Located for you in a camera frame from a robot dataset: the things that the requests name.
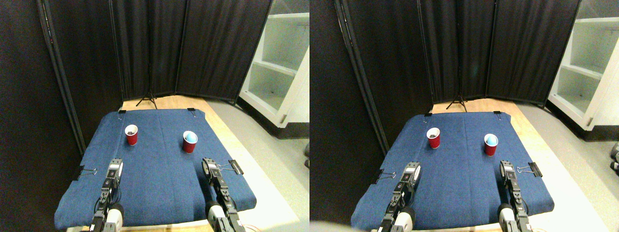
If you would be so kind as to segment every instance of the black binder clip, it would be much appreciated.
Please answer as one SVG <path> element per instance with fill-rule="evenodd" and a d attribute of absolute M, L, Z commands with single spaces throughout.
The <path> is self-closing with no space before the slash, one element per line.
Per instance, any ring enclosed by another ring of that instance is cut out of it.
<path fill-rule="evenodd" d="M 428 123 L 428 117 L 432 116 L 432 113 L 427 113 L 423 115 L 423 123 Z"/>
<path fill-rule="evenodd" d="M 243 172 L 243 170 L 241 169 L 241 166 L 239 166 L 238 163 L 236 162 L 236 160 L 228 160 L 228 163 L 229 164 L 227 164 L 227 165 L 217 165 L 217 166 L 219 166 L 221 168 L 223 166 L 230 165 L 232 167 L 232 169 L 230 169 L 230 168 L 222 168 L 221 170 L 230 170 L 230 171 L 236 172 L 236 174 L 241 174 L 241 175 L 245 174 Z"/>
<path fill-rule="evenodd" d="M 376 181 L 374 182 L 374 184 L 378 184 L 378 181 L 382 179 L 387 179 L 387 178 L 395 179 L 396 178 L 395 171 L 393 173 L 386 173 L 384 171 L 385 169 L 378 170 L 378 172 L 376 173 Z"/>
<path fill-rule="evenodd" d="M 89 173 L 86 174 L 82 174 L 82 171 L 89 171 Z M 97 169 L 84 169 L 83 165 L 80 165 L 77 169 L 76 172 L 73 175 L 72 180 L 73 181 L 78 181 L 80 177 L 82 176 L 86 176 L 86 175 L 96 175 L 97 174 Z"/>
<path fill-rule="evenodd" d="M 499 117 L 499 120 L 501 120 L 501 112 L 500 111 L 494 111 L 495 115 L 497 115 Z"/>
<path fill-rule="evenodd" d="M 127 113 L 126 110 L 119 110 L 118 111 L 118 115 L 117 115 L 118 120 L 123 120 L 123 116 L 124 116 L 125 113 Z"/>
<path fill-rule="evenodd" d="M 525 168 L 531 168 L 531 171 L 521 171 L 521 169 L 525 169 Z M 533 173 L 535 175 L 535 177 L 542 177 L 542 172 L 540 171 L 540 168 L 537 167 L 537 164 L 535 162 L 531 162 L 529 163 L 529 166 L 520 168 L 520 167 L 516 167 L 516 169 L 518 170 L 518 173 Z"/>
<path fill-rule="evenodd" d="M 196 117 L 196 109 L 195 109 L 195 108 L 187 108 L 187 110 L 188 110 L 189 112 L 191 112 L 191 114 L 193 114 L 193 115 L 194 115 L 194 118 Z"/>

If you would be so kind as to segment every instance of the black tripod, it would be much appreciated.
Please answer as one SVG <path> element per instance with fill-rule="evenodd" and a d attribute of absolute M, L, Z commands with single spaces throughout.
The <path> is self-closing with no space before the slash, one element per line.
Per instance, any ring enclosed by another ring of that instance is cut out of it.
<path fill-rule="evenodd" d="M 150 29 L 150 3 L 148 2 L 146 5 L 146 17 L 148 19 L 147 21 L 147 27 Z M 150 39 L 150 30 L 149 30 L 149 51 L 152 51 L 151 45 L 151 39 Z M 142 101 L 147 100 L 147 101 L 151 101 L 154 105 L 155 105 L 155 109 L 157 109 L 157 104 L 155 103 L 155 99 L 157 99 L 153 93 L 152 93 L 152 73 L 150 71 L 151 66 L 150 66 L 151 62 L 150 62 L 150 58 L 149 58 L 149 91 L 146 92 L 146 94 L 144 94 L 144 96 L 142 97 L 142 99 L 140 100 L 140 102 L 137 103 L 136 106 L 138 106 L 140 103 L 142 103 Z"/>
<path fill-rule="evenodd" d="M 149 83 L 149 91 L 146 92 L 144 97 L 142 97 L 142 99 L 140 100 L 140 102 L 137 103 L 136 106 L 138 106 L 140 103 L 142 103 L 142 101 L 147 100 L 147 101 L 151 101 L 155 105 L 155 109 L 157 109 L 157 104 L 155 103 L 155 99 L 157 99 L 157 98 L 155 96 L 153 96 L 153 93 L 150 91 L 150 83 Z"/>
<path fill-rule="evenodd" d="M 456 1 L 456 27 L 460 28 L 460 21 L 458 21 L 458 18 L 459 18 L 459 16 L 458 16 L 458 3 Z M 461 41 L 460 33 L 457 33 L 458 45 L 460 44 L 460 41 Z M 462 51 L 460 49 L 460 46 L 458 46 L 458 58 L 460 58 L 460 57 L 462 57 Z M 456 95 L 454 100 L 451 101 L 451 103 L 447 106 L 446 110 L 448 110 L 449 107 L 453 103 L 456 103 L 456 104 L 460 104 L 460 105 L 464 106 L 464 112 L 468 112 L 466 110 L 466 106 L 464 105 L 464 102 L 467 101 L 467 100 L 464 99 L 464 97 L 462 96 L 462 63 L 461 62 L 458 62 L 458 76 L 457 76 L 457 79 L 458 79 L 458 95 Z"/>
<path fill-rule="evenodd" d="M 451 104 L 456 103 L 456 104 L 460 104 L 462 106 L 464 106 L 464 112 L 468 112 L 466 110 L 466 106 L 464 105 L 464 102 L 467 101 L 466 99 L 464 99 L 464 97 L 462 97 L 462 93 L 458 92 L 458 96 L 456 96 L 456 98 L 454 98 L 453 101 L 451 101 L 451 103 L 447 106 L 447 109 L 449 109 L 449 107 L 451 106 Z"/>

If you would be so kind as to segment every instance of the wooden surface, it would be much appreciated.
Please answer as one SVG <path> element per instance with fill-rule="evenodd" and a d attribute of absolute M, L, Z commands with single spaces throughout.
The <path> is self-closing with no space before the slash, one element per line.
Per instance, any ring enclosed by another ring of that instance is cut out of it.
<path fill-rule="evenodd" d="M 465 102 L 468 112 L 501 111 L 511 115 L 511 124 L 522 144 L 536 162 L 543 174 L 543 181 L 555 201 L 555 209 L 529 217 L 533 228 L 545 231 L 607 231 L 608 229 L 582 193 L 574 179 L 561 164 L 527 120 L 520 109 L 511 101 L 479 99 Z M 434 105 L 432 113 L 464 112 L 462 105 L 453 104 L 446 110 L 449 102 Z M 456 228 L 440 231 L 501 231 L 497 223 L 483 226 Z"/>
<path fill-rule="evenodd" d="M 149 101 L 142 101 L 136 107 L 137 100 L 125 101 L 122 110 L 154 110 L 154 105 Z M 286 203 L 282 195 L 275 188 L 267 175 L 260 168 L 258 163 L 245 149 L 243 144 L 236 138 L 232 131 L 217 116 L 215 111 L 202 98 L 186 96 L 169 96 L 155 100 L 158 109 L 186 109 L 195 108 L 206 114 L 206 121 L 209 123 L 223 146 L 228 150 L 230 156 L 235 159 L 242 167 L 245 180 L 256 195 L 256 208 L 239 212 L 239 217 L 244 224 L 254 225 L 260 230 L 273 228 L 280 225 L 298 222 L 299 218 Z M 207 220 L 193 221 L 174 225 L 160 226 L 137 226 L 123 228 L 123 231 L 143 231 L 143 232 L 193 232 L 193 231 L 212 231 L 208 226 Z"/>

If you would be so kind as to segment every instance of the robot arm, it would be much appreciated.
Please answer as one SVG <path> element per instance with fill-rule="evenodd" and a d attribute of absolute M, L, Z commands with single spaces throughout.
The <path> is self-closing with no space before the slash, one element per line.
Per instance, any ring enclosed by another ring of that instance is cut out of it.
<path fill-rule="evenodd" d="M 217 194 L 217 202 L 211 201 L 206 204 L 206 214 L 210 225 L 216 232 L 245 232 L 219 165 L 210 158 L 203 158 L 202 169 L 209 185 L 215 188 Z"/>
<path fill-rule="evenodd" d="M 387 206 L 385 216 L 378 232 L 409 232 L 415 225 L 415 211 L 408 207 L 419 184 L 421 166 L 419 162 L 410 162 L 404 168 L 402 178 L 393 190 L 393 196 Z"/>
<path fill-rule="evenodd" d="M 123 226 L 124 210 L 123 206 L 118 203 L 120 200 L 118 186 L 122 173 L 123 160 L 112 159 L 101 187 L 101 195 L 97 201 L 90 231 L 118 232 Z"/>
<path fill-rule="evenodd" d="M 501 177 L 503 184 L 509 191 L 509 203 L 499 206 L 499 224 L 503 232 L 531 232 L 529 216 L 524 210 L 524 199 L 514 165 L 509 161 L 501 161 Z"/>

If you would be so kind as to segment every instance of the wire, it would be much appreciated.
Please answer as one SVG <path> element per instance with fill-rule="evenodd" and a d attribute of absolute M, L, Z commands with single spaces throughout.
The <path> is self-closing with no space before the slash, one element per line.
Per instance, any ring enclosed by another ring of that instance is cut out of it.
<path fill-rule="evenodd" d="M 243 224 L 243 226 L 245 226 L 245 227 L 247 227 L 247 228 L 249 228 L 249 229 L 251 229 L 251 230 L 253 230 L 253 231 L 258 230 L 258 232 L 262 232 L 262 231 L 261 231 L 261 230 L 260 230 L 257 226 L 254 226 L 254 225 Z"/>

